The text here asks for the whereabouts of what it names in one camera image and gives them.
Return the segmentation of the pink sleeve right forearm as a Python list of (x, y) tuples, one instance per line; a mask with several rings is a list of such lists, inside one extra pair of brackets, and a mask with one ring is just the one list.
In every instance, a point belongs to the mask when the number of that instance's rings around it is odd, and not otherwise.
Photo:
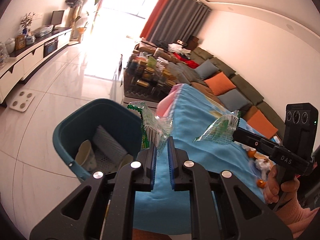
[(319, 207), (311, 210), (309, 207), (302, 208), (297, 195), (276, 211), (276, 215), (291, 230), (293, 239), (297, 239), (309, 226)]

